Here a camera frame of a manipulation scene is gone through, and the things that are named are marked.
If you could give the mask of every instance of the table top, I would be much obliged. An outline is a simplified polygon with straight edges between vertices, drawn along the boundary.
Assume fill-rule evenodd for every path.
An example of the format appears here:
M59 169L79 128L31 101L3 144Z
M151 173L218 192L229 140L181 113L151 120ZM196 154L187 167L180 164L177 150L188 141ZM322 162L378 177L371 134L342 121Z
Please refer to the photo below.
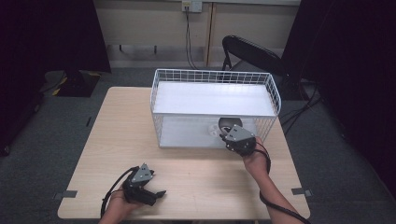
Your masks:
M150 88L113 87L82 151L58 216L100 218L102 199L129 168L146 163L154 170L145 189L166 190L153 206L135 210L129 219L243 220L269 219L259 188L239 155L225 148L159 148L149 108ZM272 159L270 176L303 217L310 212L293 160L276 120L265 142Z

